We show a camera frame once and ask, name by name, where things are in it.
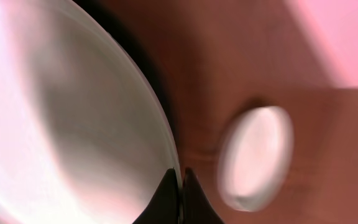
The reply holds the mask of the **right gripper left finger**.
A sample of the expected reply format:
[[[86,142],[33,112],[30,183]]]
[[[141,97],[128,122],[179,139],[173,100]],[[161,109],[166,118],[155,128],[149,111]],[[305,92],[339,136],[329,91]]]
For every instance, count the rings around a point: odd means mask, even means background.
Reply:
[[[168,169],[145,210],[133,224],[178,224],[179,196],[177,176]]]

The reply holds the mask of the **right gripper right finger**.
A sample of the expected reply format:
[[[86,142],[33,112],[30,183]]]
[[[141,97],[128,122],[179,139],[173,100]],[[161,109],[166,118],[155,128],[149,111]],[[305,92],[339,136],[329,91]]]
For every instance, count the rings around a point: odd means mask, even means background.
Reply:
[[[182,198],[184,224],[224,224],[189,167],[185,169]]]

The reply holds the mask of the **mint plate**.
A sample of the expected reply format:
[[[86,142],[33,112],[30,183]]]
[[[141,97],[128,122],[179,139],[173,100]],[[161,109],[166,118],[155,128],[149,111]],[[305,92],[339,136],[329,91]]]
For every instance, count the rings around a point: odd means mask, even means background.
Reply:
[[[0,1],[0,218],[132,223],[177,169],[144,74],[74,1]]]
[[[293,154],[293,124],[279,106],[241,113],[231,123],[218,163],[223,201],[243,212],[264,209],[278,194]]]

